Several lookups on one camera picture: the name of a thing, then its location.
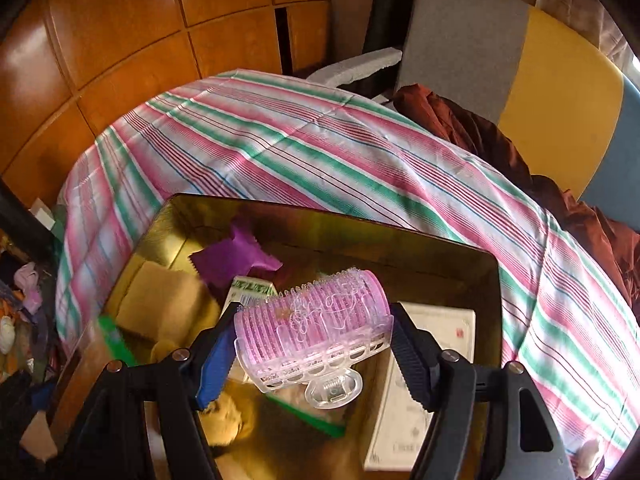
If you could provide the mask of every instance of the screw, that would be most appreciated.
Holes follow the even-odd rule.
[[[122,370],[122,361],[120,361],[119,359],[109,361],[109,363],[107,364],[107,371],[111,372],[112,374],[119,372],[120,370]]]
[[[523,371],[524,371],[524,366],[522,366],[522,364],[520,364],[517,361],[511,361],[508,364],[508,367],[509,367],[509,371],[513,372],[514,374],[518,374],[519,375],[519,374],[523,373]]]
[[[442,352],[442,358],[445,361],[449,361],[450,363],[455,363],[460,361],[460,354],[455,350],[444,350]]]
[[[189,351],[186,348],[178,348],[171,354],[174,361],[186,361],[189,358]]]

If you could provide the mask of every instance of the purple cloth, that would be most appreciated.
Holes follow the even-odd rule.
[[[239,221],[231,222],[231,238],[193,253],[191,263],[207,285],[225,288],[236,276],[246,276],[251,269],[278,270],[282,262],[265,253],[258,240]]]

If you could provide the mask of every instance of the bed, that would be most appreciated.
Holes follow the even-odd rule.
[[[178,192],[341,212],[491,252],[500,267],[502,360],[527,367],[568,455],[599,438],[606,476],[636,433],[638,324],[552,215],[481,159],[395,111],[246,70],[156,96],[75,164],[59,198],[67,225],[56,325],[67,352]]]

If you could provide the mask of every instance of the white box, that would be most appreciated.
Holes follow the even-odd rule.
[[[402,302],[417,328],[431,332],[442,349],[451,348],[473,362],[476,313],[462,308]],[[374,402],[380,403],[365,470],[411,471],[431,422],[431,413],[414,401],[406,387],[398,362],[388,351],[381,359]]]

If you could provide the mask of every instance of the yellow cushion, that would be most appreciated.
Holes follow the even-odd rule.
[[[548,14],[529,10],[518,71],[498,127],[533,174],[579,196],[618,122],[622,73]]]

